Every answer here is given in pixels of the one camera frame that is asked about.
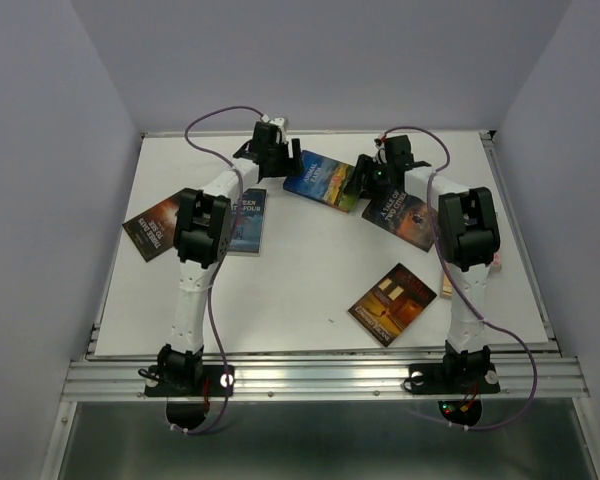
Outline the A Tale of Two Cities book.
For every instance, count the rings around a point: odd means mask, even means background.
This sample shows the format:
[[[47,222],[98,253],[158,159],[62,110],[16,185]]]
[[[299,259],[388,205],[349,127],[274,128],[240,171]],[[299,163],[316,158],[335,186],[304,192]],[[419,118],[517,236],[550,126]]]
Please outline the A Tale of Two Cities book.
[[[362,218],[425,252],[434,244],[426,203],[402,190],[392,188],[372,199]]]

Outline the Animal Farm green book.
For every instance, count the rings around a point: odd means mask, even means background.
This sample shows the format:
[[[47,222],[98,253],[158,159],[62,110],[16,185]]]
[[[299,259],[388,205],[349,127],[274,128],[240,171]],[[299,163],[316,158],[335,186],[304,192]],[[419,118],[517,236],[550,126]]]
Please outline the Animal Farm green book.
[[[345,192],[353,165],[307,150],[301,152],[301,160],[302,173],[284,180],[285,191],[346,213],[354,208],[357,196]]]

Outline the Nineteen Eighty-Four blue book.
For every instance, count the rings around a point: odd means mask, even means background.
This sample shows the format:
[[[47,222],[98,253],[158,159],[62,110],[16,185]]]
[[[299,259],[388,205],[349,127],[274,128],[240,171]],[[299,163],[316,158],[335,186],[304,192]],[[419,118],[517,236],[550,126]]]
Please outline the Nineteen Eighty-Four blue book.
[[[241,212],[229,245],[230,254],[260,255],[266,199],[265,189],[251,188],[244,192]]]

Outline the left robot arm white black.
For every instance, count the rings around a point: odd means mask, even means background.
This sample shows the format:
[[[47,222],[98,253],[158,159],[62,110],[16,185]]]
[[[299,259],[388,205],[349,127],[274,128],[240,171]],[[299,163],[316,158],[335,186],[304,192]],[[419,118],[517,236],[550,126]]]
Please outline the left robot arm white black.
[[[180,194],[173,245],[180,266],[176,314],[157,370],[179,393],[202,382],[203,322],[214,275],[226,257],[244,192],[265,178],[302,169],[300,141],[287,138],[288,119],[262,116],[228,169],[200,189]]]

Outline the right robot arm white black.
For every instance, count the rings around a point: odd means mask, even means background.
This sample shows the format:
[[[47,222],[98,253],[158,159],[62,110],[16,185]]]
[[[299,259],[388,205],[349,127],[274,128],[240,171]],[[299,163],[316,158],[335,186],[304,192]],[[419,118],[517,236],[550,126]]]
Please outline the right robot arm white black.
[[[487,371],[490,350],[481,313],[490,265],[500,248],[500,233],[491,191],[470,188],[417,161],[407,135],[379,135],[376,153],[358,157],[344,192],[374,198],[391,188],[424,201],[434,246],[453,289],[451,324],[440,366],[443,384],[462,390]]]

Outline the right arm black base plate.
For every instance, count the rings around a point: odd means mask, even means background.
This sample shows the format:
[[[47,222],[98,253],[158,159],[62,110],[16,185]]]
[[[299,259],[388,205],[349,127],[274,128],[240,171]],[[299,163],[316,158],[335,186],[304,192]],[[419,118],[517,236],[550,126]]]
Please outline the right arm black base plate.
[[[485,374],[449,374],[441,363],[415,363],[408,366],[402,388],[414,395],[464,395],[477,388],[478,394],[497,394],[500,384],[490,384]]]

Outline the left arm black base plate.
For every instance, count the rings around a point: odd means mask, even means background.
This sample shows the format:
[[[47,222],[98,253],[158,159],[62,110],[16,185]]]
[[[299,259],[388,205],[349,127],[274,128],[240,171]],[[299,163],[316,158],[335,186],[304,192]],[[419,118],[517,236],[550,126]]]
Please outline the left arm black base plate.
[[[225,372],[223,365],[204,364],[199,374],[191,378],[157,380],[156,368],[149,368],[151,379],[145,380],[144,396],[148,398],[220,398],[234,394],[233,365]]]

